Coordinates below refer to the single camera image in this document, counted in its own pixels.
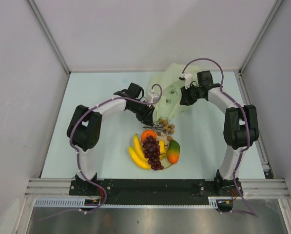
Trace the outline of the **yellow fake banana bunch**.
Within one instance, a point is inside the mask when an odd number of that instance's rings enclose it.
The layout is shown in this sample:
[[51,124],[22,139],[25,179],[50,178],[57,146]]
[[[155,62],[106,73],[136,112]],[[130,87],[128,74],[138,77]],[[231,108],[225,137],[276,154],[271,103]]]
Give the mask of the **yellow fake banana bunch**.
[[[166,146],[163,140],[157,139],[160,145],[160,162],[162,164],[162,160],[166,157]],[[138,134],[135,134],[133,137],[133,146],[128,147],[128,153],[132,159],[132,161],[140,168],[149,170],[151,166],[148,164],[147,159],[144,155],[144,150],[142,148],[143,142],[139,139]]]

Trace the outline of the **brown fake nuts cluster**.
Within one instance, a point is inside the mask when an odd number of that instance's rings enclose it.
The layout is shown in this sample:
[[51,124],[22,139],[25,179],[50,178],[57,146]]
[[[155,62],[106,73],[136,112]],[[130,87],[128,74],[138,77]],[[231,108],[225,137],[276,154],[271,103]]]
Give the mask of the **brown fake nuts cluster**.
[[152,126],[145,125],[143,129],[153,130],[157,136],[166,137],[168,141],[173,140],[173,134],[175,133],[175,125],[170,123],[169,119],[163,118],[155,121]]

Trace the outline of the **beige round plate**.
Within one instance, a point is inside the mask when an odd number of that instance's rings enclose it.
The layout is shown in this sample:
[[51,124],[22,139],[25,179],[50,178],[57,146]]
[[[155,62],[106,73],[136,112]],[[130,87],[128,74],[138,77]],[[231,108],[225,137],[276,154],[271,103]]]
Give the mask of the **beige round plate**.
[[[166,150],[168,149],[168,146],[169,146],[169,142],[166,137],[163,137],[163,136],[157,136],[157,139],[160,139],[160,140],[163,140],[165,142],[165,146],[166,146]],[[162,160],[162,164],[163,166],[165,166],[164,170],[169,168],[170,166],[172,166],[173,164],[170,163],[167,159],[167,157],[165,157],[163,160]]]

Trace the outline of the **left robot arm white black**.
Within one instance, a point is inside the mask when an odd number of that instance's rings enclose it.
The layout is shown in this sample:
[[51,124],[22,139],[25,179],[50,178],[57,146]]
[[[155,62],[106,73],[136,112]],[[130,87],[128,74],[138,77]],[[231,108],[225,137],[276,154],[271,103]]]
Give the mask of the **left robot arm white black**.
[[154,105],[162,97],[162,87],[159,84],[152,85],[146,96],[146,102],[141,101],[140,94],[144,94],[143,88],[131,83],[127,89],[115,92],[110,99],[92,108],[83,105],[76,107],[67,129],[67,136],[70,146],[77,153],[77,176],[82,179],[80,189],[85,194],[93,194],[98,187],[93,180],[97,173],[87,166],[87,151],[98,143],[102,122],[128,110],[134,113],[142,124],[150,126],[154,124]]

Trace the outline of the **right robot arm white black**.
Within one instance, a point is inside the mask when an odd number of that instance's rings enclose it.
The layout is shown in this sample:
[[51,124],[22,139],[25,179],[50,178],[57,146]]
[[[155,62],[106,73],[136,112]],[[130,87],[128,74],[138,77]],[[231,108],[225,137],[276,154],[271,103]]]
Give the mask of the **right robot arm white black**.
[[213,188],[220,196],[236,194],[241,187],[238,172],[243,156],[259,138],[256,107],[237,102],[223,90],[222,84],[213,82],[210,71],[197,73],[196,85],[190,73],[182,73],[179,79],[185,83],[180,89],[180,105],[190,106],[205,99],[225,115],[223,136],[227,149],[216,172]]

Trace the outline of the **dark red fake grapes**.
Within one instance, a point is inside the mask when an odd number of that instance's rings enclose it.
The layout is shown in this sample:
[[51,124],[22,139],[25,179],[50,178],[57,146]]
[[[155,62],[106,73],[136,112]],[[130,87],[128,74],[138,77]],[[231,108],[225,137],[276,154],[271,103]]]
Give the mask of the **dark red fake grapes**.
[[142,148],[144,150],[145,158],[152,170],[163,170],[164,167],[160,162],[160,145],[159,141],[153,136],[148,136],[143,141]]

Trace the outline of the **orange fake persimmon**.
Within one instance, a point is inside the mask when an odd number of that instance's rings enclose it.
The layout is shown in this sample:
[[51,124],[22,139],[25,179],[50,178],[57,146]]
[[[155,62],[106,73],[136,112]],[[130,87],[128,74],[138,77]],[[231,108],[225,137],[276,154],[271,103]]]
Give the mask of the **orange fake persimmon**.
[[146,140],[147,137],[152,137],[154,139],[157,139],[157,135],[156,135],[156,132],[151,130],[151,129],[148,129],[146,131],[144,131],[142,134],[141,134],[141,141],[144,142]]

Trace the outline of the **translucent plastic avocado-print bag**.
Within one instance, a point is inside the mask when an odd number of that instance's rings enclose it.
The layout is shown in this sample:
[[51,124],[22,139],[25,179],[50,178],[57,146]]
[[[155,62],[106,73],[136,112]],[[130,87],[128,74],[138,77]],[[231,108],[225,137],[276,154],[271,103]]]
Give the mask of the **translucent plastic avocado-print bag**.
[[160,101],[154,105],[153,121],[158,121],[160,118],[171,120],[189,109],[189,106],[180,105],[181,88],[185,86],[185,82],[179,78],[184,66],[184,64],[172,63],[163,73],[150,78],[147,92],[151,91],[154,84],[159,84],[163,91]]

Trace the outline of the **green orange fake mango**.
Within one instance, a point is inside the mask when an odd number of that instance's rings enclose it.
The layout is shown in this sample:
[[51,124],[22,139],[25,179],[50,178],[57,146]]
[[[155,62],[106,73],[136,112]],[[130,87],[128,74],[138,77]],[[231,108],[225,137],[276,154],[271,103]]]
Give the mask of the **green orange fake mango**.
[[167,159],[170,163],[176,164],[180,158],[180,145],[177,141],[171,140],[166,152]]

